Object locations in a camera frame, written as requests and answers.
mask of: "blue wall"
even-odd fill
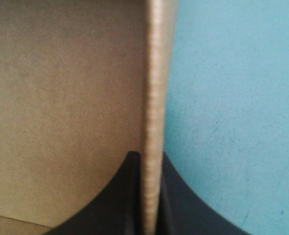
[[[180,0],[165,150],[237,226],[289,235],[289,0]]]

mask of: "black object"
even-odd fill
[[[129,152],[103,191],[75,216],[45,235],[138,235],[140,155]],[[157,235],[248,235],[186,185],[166,154]]]

